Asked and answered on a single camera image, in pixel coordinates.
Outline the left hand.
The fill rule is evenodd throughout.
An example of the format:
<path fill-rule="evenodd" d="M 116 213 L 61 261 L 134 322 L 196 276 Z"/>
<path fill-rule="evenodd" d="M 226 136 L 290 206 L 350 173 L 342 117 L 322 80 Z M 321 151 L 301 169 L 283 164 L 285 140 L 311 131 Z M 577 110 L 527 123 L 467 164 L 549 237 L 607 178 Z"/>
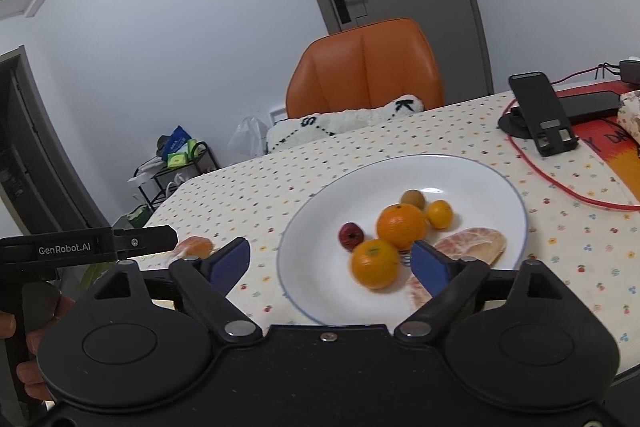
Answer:
<path fill-rule="evenodd" d="M 75 301 L 72 298 L 63 295 L 58 299 L 56 311 L 47 325 L 43 326 L 42 329 L 36 329 L 26 334 L 25 346 L 28 351 L 28 358 L 21 363 L 14 363 L 12 369 L 29 398 L 42 403 L 58 402 L 55 395 L 51 393 L 47 377 L 42 375 L 38 362 L 40 357 L 38 353 L 43 340 L 46 343 L 50 343 L 50 339 L 52 338 L 51 331 L 55 332 L 55 334 L 59 333 L 58 330 L 60 326 L 58 326 L 58 324 L 60 324 L 61 320 L 64 321 L 63 317 L 73 309 L 74 304 Z M 14 337 L 17 329 L 17 319 L 15 315 L 10 313 L 6 309 L 6 306 L 1 305 L 1 340 L 8 340 Z M 68 340 L 68 338 L 65 338 L 65 349 L 62 353 L 58 354 L 58 359 L 64 361 L 64 363 L 67 362 L 65 359 L 67 359 L 66 355 L 68 355 L 68 353 L 65 351 L 68 351 L 67 345 L 70 344 Z"/>

